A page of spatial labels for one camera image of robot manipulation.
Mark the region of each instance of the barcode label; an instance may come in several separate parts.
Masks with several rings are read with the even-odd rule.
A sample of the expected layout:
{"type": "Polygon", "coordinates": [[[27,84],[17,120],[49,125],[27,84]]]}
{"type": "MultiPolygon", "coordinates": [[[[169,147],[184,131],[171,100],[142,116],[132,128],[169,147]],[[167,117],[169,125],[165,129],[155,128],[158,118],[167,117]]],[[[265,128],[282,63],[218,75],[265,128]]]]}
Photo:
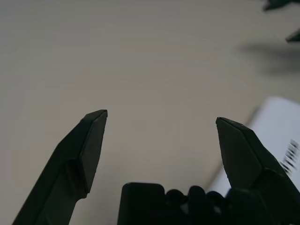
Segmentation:
{"type": "Polygon", "coordinates": [[[299,159],[299,143],[297,143],[295,140],[291,139],[285,156],[283,160],[280,162],[283,170],[287,173],[287,175],[291,175],[293,171],[297,169],[296,164],[299,159]]]}

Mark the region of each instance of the barcode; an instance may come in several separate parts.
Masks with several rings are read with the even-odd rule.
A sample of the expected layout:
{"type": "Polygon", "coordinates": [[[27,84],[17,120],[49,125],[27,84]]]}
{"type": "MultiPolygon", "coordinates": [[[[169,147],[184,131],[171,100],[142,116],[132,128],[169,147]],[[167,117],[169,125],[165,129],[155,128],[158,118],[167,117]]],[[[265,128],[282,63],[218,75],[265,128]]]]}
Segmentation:
{"type": "Polygon", "coordinates": [[[299,143],[297,143],[295,140],[291,139],[285,156],[283,160],[280,162],[283,170],[287,173],[287,175],[291,175],[294,170],[296,170],[296,164],[299,158],[299,143]]]}

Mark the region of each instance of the black object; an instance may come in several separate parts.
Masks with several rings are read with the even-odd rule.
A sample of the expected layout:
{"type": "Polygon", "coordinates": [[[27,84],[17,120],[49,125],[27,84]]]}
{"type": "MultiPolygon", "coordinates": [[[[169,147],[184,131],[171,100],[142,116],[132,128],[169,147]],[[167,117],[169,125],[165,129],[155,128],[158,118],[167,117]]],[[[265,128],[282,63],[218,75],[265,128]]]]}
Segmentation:
{"type": "Polygon", "coordinates": [[[226,198],[197,186],[184,196],[175,190],[165,195],[159,184],[128,183],[118,225],[300,224],[300,193],[255,133],[225,118],[216,124],[232,186],[226,198]]]}
{"type": "MultiPolygon", "coordinates": [[[[67,225],[96,172],[107,111],[87,114],[59,143],[14,225],[67,225]]],[[[300,225],[300,193],[255,133],[216,121],[222,160],[232,186],[224,198],[192,186],[165,194],[159,184],[123,186],[118,225],[300,225]]]]}
{"type": "MultiPolygon", "coordinates": [[[[263,7],[264,11],[270,11],[282,8],[290,3],[300,3],[300,0],[268,0],[267,4],[263,7]]],[[[300,41],[300,30],[294,32],[286,38],[288,43],[300,41]]]]}
{"type": "Polygon", "coordinates": [[[87,114],[58,144],[14,225],[67,225],[76,202],[90,192],[107,110],[87,114]]]}

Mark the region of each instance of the black plastic part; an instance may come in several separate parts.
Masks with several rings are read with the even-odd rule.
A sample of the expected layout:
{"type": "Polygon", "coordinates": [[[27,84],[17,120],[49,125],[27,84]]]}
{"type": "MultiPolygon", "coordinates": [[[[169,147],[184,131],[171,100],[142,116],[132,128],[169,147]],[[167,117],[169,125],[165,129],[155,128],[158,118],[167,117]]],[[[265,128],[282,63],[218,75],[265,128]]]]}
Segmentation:
{"type": "Polygon", "coordinates": [[[14,225],[67,225],[76,202],[90,192],[107,110],[87,114],[58,144],[14,225]]]}
{"type": "Polygon", "coordinates": [[[300,224],[300,193],[253,130],[226,118],[216,124],[231,187],[255,191],[274,221],[300,224]]]}
{"type": "Polygon", "coordinates": [[[269,11],[281,8],[289,4],[291,0],[268,0],[268,3],[263,7],[264,11],[269,11]]]}
{"type": "Polygon", "coordinates": [[[300,30],[297,30],[296,32],[294,32],[293,34],[291,34],[290,36],[288,36],[286,38],[286,41],[288,43],[300,42],[300,30]]]}

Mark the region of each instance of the beige table surface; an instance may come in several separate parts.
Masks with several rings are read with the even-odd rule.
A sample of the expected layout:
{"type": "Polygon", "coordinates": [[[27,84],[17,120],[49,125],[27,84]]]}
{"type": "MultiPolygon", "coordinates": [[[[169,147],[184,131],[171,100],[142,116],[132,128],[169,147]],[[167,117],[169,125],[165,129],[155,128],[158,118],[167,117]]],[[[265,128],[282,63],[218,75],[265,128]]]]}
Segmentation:
{"type": "Polygon", "coordinates": [[[217,116],[246,122],[268,96],[300,101],[300,8],[259,0],[37,0],[0,5],[0,224],[56,144],[108,110],[91,193],[72,225],[114,225],[122,185],[187,193],[221,163],[217,116]]]}

